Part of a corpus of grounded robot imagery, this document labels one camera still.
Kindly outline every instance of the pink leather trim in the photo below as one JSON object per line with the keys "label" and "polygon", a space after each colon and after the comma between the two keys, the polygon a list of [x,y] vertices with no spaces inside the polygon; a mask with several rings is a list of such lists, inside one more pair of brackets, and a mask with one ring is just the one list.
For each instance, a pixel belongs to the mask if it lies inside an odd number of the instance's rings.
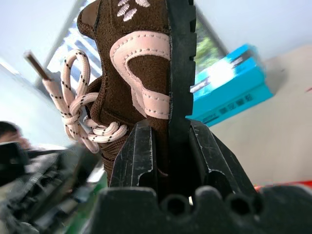
{"label": "pink leather trim", "polygon": [[110,51],[114,67],[131,86],[132,102],[135,108],[141,114],[144,110],[146,115],[168,119],[169,96],[145,89],[140,78],[129,69],[129,60],[144,55],[161,56],[170,60],[169,37],[162,33],[136,31],[116,41]]}

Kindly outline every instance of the shoe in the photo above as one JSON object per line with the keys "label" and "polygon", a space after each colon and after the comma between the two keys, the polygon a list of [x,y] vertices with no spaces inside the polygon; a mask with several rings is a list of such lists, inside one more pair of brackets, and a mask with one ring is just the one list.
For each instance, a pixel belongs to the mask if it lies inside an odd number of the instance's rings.
{"label": "shoe", "polygon": [[[140,119],[137,112],[146,117],[156,132],[157,167],[163,176],[169,173],[168,136],[175,152],[188,140],[190,123],[185,116],[193,108],[190,86],[196,52],[193,4],[97,0],[82,10],[77,21],[79,31],[95,40],[102,62],[103,76],[87,90],[99,92],[88,106],[91,119],[107,125],[116,119],[135,123]],[[125,110],[128,105],[137,112]],[[102,145],[103,156],[115,159],[125,139],[114,147]]]}

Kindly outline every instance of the red object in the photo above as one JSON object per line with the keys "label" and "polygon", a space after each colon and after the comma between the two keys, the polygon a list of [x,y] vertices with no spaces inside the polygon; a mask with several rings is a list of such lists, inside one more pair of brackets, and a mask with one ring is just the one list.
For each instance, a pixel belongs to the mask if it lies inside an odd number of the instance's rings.
{"label": "red object", "polygon": [[[312,189],[312,180],[308,180],[308,181],[299,181],[299,182],[289,182],[289,183],[284,183],[284,184],[279,184],[279,185],[295,185],[295,184],[302,184],[305,186],[308,186]],[[258,191],[260,188],[262,188],[263,186],[255,186],[254,188]]]}

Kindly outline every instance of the shoe sole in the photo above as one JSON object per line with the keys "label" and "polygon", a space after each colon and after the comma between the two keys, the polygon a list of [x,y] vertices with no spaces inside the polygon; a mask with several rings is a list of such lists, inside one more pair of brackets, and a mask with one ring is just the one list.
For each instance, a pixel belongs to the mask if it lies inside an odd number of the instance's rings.
{"label": "shoe sole", "polygon": [[196,12],[193,0],[167,0],[171,29],[170,75],[170,144],[188,142],[192,115],[193,94],[190,87],[195,82]]}

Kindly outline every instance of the white wall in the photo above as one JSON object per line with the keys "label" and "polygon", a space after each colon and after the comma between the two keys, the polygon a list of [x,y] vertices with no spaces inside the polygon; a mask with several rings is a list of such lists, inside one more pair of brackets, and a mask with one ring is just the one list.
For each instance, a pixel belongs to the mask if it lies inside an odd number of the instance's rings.
{"label": "white wall", "polygon": [[45,64],[75,3],[81,0],[4,0],[0,7],[0,57],[31,82],[37,74],[23,53]]}
{"label": "white wall", "polygon": [[195,0],[228,51],[250,43],[269,59],[312,43],[312,0]]}

